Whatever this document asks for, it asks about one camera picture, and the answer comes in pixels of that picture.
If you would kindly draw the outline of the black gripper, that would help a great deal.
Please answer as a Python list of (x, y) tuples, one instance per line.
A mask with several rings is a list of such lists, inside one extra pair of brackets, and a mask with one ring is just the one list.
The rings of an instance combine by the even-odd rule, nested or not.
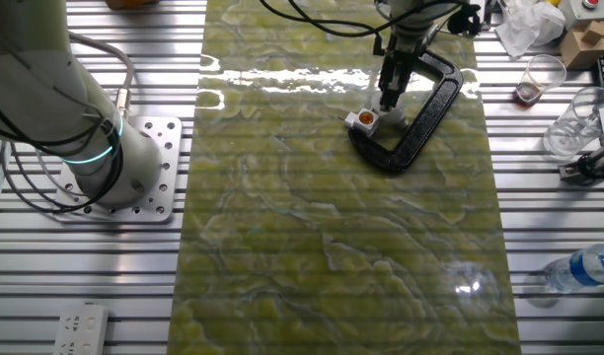
[(390, 111), (405, 92), (416, 60), (428, 46), (426, 36), (392, 33), (385, 50), (379, 79), (379, 107)]

